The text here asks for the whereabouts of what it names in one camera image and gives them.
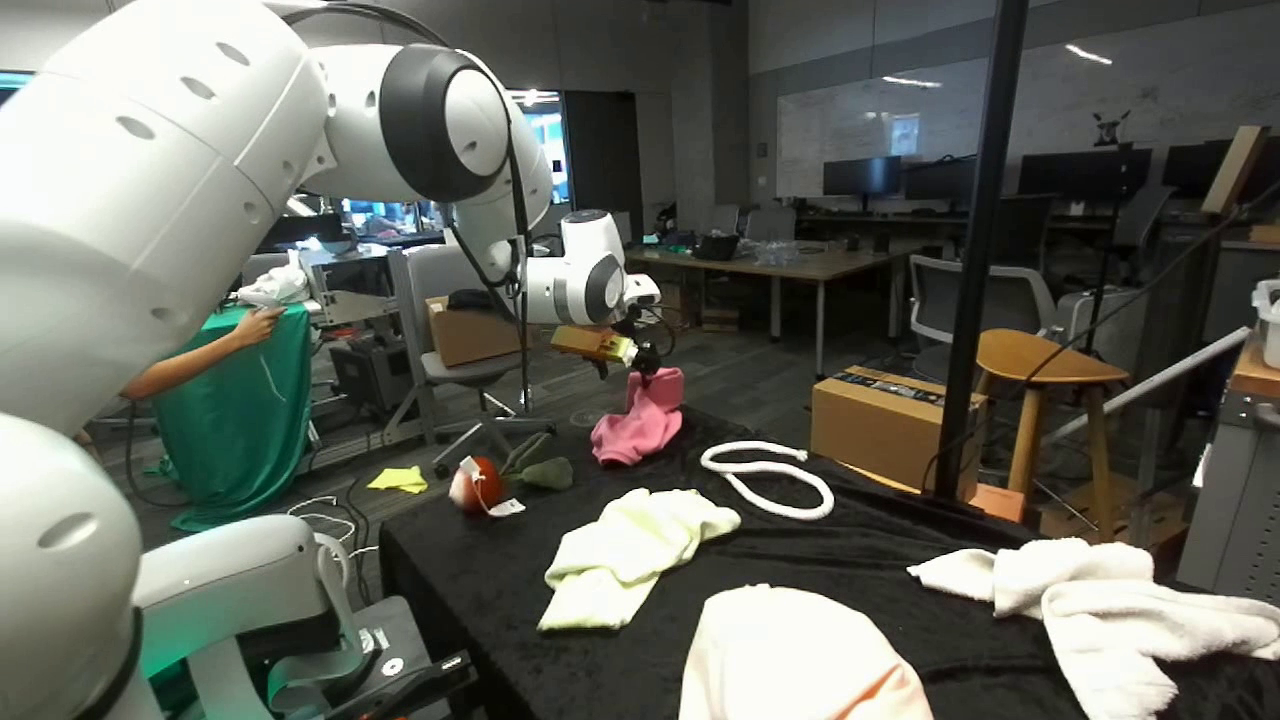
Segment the black tablecloth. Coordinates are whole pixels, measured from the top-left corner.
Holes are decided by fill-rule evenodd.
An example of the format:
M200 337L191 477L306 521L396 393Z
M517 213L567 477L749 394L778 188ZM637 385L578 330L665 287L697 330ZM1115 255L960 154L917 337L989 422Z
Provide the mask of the black tablecloth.
M496 720L677 717L701 606L710 591L739 583L810 587L870 616L918 670L936 717L1079 717L1039 624L992 620L984 603L925 591L905 571L953 549L996 549L1025 534L885 498L826 465L810 466L831 479L837 512L820 524L777 521L697 466L701 448L718 440L730 440L730 422L692 416L672 448L641 466L600 466L582 440L567 440L577 485L523 497L523 516L464 516L448 498L390 516L381 530L383 583L408 596L426 642L472 653ZM560 534L591 524L627 487L701 487L737 509L744 526L665 571L627 629L541 637L535 620L550 598L544 566ZM777 498L810 498L794 485L759 487ZM1280 675L1263 665L1202 659L1173 669L1173 678L1183 690L1169 717L1280 717Z

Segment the paper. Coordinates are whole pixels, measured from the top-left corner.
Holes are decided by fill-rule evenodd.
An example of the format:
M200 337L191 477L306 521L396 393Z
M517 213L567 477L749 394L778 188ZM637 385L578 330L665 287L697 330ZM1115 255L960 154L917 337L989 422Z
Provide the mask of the paper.
M383 466L369 487L419 497L426 492L426 479L419 466Z

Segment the green cloth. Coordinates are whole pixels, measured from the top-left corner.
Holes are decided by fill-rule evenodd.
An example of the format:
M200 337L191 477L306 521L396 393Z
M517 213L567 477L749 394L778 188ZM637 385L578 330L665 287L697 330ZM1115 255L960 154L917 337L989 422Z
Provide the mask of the green cloth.
M188 339L200 348L243 319L224 307ZM292 305L276 330L154 400L170 485L188 497L181 526L255 512L296 477L310 420L310 314Z

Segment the stool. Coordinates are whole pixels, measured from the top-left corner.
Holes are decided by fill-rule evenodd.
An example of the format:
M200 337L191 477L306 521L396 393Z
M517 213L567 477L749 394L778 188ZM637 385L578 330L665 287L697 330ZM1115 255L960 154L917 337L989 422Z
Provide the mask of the stool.
M989 380L1025 386L1025 408L1014 420L1014 443L1007 465L1007 487L1025 497L1034 477L1043 412L1050 393L1084 394L1089 461L1092 461L1089 521L1096 539L1108 539L1115 530L1115 516L1112 516L1112 454L1108 454L1108 428L1103 428L1103 393L1108 385L1123 385L1129 371L1014 328L989 328L976 342L976 368Z

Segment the white cloth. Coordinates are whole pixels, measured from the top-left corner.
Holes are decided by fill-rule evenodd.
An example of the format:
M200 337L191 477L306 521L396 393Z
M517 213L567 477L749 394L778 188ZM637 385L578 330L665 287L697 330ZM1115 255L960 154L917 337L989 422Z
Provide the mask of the white cloth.
M680 720L929 720L918 675L878 629L826 596L730 587L697 624Z
M541 616L550 629L620 629L627 624L665 566L692 560L703 539L739 526L730 509L701 492L627 492L595 524L560 534L544 580L556 587Z
M1280 659L1280 606L1238 596L1173 591L1129 545L1031 539L1014 551L948 551L908 566L925 587L1034 616L1092 720L1152 720L1174 682L1154 659L1235 653Z

